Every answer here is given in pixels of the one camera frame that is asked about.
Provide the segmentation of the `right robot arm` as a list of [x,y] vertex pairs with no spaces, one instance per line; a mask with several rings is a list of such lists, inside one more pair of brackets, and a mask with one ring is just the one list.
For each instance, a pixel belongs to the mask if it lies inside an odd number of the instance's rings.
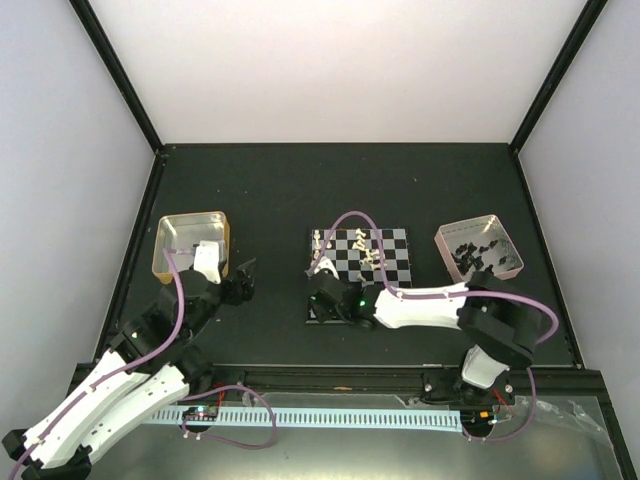
[[547,305],[483,271],[466,282],[439,288],[395,288],[346,283],[322,267],[310,275],[308,303],[319,323],[462,332],[471,348],[444,401],[466,405],[487,403],[502,374],[529,368],[536,347],[559,325]]

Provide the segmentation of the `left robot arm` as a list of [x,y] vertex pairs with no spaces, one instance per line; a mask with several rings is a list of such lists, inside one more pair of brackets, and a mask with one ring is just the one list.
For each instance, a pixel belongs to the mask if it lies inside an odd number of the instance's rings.
[[101,456],[159,409],[214,388],[212,364],[194,345],[221,306],[255,291],[255,260],[213,282],[198,270],[170,269],[172,281],[126,321],[84,380],[43,420],[8,432],[9,478],[85,479]]

